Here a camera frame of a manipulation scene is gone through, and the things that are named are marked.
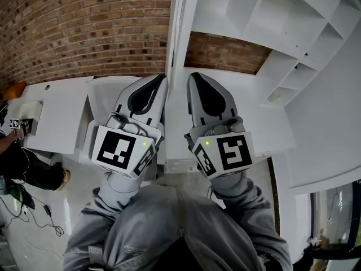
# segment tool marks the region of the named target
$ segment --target strap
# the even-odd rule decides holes
[[[88,270],[104,271],[103,248],[100,246],[88,246],[90,266]]]

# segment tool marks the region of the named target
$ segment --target floor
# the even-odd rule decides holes
[[[61,270],[61,257],[69,236],[78,222],[80,211],[91,200],[91,190],[99,186],[100,180],[104,176],[103,170],[97,166],[84,166],[68,158],[63,158],[63,165],[71,171],[72,175],[69,184],[62,191],[44,191],[29,185],[25,185],[25,187],[32,196],[50,206],[54,224],[64,229],[64,235],[57,237],[55,230],[48,226],[42,229],[38,228],[30,213],[28,213],[30,223],[15,219],[6,230],[12,254],[21,271]],[[273,206],[267,161],[262,161],[250,169],[248,177],[262,189],[263,195]],[[161,180],[164,179],[207,196],[209,181],[199,173],[166,175],[166,178]],[[2,198],[13,213],[19,213],[20,206],[14,203],[12,197],[2,196]],[[33,213],[37,223],[41,226],[50,224],[50,218],[46,215],[42,204],[35,202],[36,210]],[[0,204],[3,220],[8,224],[12,216],[1,202]]]

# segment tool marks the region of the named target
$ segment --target white countertop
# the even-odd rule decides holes
[[[93,77],[70,78],[29,85],[18,99],[8,101],[8,114],[2,130],[7,134],[9,119],[16,118],[24,103],[39,101],[42,111],[35,136],[27,136],[23,146],[35,150],[73,154],[87,99],[86,81]]]

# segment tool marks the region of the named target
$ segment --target person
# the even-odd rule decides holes
[[[246,172],[210,182],[226,209],[185,189],[140,188],[108,174],[81,212],[63,270],[292,270],[271,204]]]
[[[0,175],[5,185],[14,185],[15,179],[44,190],[61,190],[70,179],[69,171],[60,163],[49,166],[40,161],[33,152],[19,145],[22,139],[18,130],[7,136],[0,132]]]

